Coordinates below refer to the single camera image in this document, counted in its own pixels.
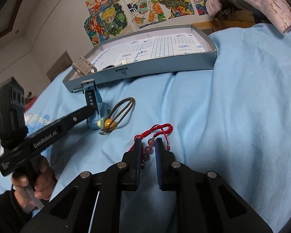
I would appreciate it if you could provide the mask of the blue kids watch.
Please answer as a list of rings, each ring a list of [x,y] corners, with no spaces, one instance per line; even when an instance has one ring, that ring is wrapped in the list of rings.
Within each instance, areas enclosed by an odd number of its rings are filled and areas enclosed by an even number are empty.
[[[108,104],[106,104],[101,95],[100,92],[96,86],[94,79],[88,79],[85,81],[82,81],[80,86],[73,90],[73,92],[76,91],[82,91],[87,106],[91,107],[94,110],[94,114],[90,117],[87,117],[87,124],[91,129],[103,129],[105,126],[105,121],[107,120],[107,117],[110,112],[110,108]]]

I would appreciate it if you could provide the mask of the grey claw hair clip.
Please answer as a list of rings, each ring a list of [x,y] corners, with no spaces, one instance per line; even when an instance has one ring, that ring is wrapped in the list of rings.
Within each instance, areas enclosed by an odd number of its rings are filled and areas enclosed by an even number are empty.
[[[72,63],[72,68],[79,76],[86,76],[97,72],[97,68],[84,57],[80,57],[79,61]]]

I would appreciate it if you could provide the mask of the white hair clip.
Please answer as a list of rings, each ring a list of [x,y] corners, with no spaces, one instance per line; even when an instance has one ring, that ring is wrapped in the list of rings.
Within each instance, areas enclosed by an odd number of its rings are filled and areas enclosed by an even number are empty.
[[[128,59],[123,59],[123,60],[121,60],[120,61],[120,65],[126,65],[126,64],[128,64]]]

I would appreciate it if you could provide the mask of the red checkered cloth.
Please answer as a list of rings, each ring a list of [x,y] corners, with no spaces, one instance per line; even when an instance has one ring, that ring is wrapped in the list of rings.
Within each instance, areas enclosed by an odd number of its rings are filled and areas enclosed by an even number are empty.
[[[37,96],[28,98],[28,102],[26,103],[26,106],[25,106],[25,111],[28,111],[33,106],[36,100],[37,100]]]

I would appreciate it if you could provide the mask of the light blue bed sheet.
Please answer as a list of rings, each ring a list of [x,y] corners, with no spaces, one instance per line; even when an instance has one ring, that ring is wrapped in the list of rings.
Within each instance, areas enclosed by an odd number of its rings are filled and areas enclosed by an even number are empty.
[[[105,102],[135,98],[119,128],[100,135],[82,122],[44,151],[61,192],[83,171],[121,160],[135,135],[169,123],[171,151],[200,173],[217,172],[280,232],[291,218],[291,32],[270,24],[211,34],[212,70],[164,73],[101,86]]]

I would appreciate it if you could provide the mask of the brown door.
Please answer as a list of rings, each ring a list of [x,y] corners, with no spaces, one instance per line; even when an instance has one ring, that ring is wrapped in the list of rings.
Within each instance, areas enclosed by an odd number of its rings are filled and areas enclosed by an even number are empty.
[[[48,79],[52,82],[60,73],[69,68],[72,63],[73,61],[70,55],[65,51],[47,71],[46,75]]]

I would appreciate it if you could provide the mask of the grey shallow tray box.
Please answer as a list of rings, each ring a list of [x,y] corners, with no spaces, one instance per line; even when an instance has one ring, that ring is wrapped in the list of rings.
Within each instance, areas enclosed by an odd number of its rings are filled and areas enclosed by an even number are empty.
[[[103,84],[126,78],[192,70],[212,70],[218,51],[212,39],[193,25],[170,25],[119,36],[94,47],[84,58],[97,68],[79,76],[72,70],[63,79],[73,92],[82,81]],[[128,59],[128,64],[120,61]]]

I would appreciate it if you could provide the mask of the orange girl blue drawing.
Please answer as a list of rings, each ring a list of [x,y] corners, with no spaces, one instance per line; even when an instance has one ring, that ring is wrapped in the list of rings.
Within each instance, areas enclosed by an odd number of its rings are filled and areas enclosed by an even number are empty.
[[[103,23],[101,23],[96,16],[88,17],[84,22],[83,27],[93,47],[96,47],[110,38]]]

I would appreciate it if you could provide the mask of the blond boy green drawing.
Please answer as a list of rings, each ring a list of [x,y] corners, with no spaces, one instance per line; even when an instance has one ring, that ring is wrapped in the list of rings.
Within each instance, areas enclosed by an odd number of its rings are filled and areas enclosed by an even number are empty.
[[[110,5],[99,14],[99,17],[110,38],[133,32],[131,20],[122,2]]]

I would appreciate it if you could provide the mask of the orange fish white drawing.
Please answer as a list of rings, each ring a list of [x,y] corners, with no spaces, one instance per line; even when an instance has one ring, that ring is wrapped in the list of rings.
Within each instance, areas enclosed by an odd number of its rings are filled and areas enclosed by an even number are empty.
[[[158,0],[125,0],[125,3],[138,29],[166,21]]]

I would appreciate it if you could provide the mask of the anime girl drawing upper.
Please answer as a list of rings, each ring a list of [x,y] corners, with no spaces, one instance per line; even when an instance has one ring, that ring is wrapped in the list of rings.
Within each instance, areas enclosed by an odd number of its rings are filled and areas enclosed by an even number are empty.
[[[109,7],[114,0],[86,0],[86,8],[91,16],[95,16]]]

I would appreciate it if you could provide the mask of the wooden bed frame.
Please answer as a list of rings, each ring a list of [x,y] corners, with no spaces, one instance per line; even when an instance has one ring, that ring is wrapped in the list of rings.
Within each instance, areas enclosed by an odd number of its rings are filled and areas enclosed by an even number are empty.
[[[219,30],[232,27],[249,28],[255,25],[255,20],[249,10],[238,10],[227,15],[223,15],[223,12],[221,12],[219,17],[216,16],[212,21],[198,22],[192,25],[203,31],[206,35],[210,35]]]

